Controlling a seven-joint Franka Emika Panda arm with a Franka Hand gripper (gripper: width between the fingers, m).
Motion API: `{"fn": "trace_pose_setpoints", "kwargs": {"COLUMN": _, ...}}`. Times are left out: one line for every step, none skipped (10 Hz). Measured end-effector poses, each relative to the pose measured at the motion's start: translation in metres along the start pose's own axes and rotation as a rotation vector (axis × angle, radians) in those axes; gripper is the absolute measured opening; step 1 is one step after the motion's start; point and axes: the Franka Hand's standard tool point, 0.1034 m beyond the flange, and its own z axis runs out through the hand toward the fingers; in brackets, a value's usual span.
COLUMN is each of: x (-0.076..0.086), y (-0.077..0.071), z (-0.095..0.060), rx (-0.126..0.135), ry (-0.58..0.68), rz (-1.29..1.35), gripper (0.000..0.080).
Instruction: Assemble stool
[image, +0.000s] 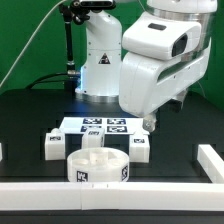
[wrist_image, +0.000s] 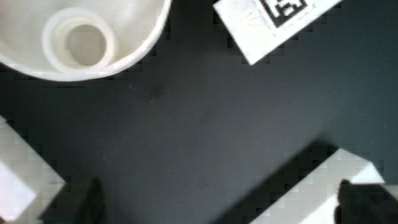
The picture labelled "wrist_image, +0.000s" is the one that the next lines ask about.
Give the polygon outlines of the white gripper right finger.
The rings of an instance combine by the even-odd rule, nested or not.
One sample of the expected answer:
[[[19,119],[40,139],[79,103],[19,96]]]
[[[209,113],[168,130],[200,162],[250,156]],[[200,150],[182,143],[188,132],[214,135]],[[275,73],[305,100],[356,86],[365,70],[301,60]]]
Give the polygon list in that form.
[[[333,224],[342,180],[385,183],[372,162],[339,148],[248,224]]]

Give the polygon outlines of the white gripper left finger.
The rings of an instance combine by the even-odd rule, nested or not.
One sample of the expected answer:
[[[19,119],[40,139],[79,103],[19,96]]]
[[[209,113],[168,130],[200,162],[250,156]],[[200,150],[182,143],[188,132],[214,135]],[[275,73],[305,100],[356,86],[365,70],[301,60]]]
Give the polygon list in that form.
[[[65,181],[0,116],[0,219],[42,224],[38,216]]]

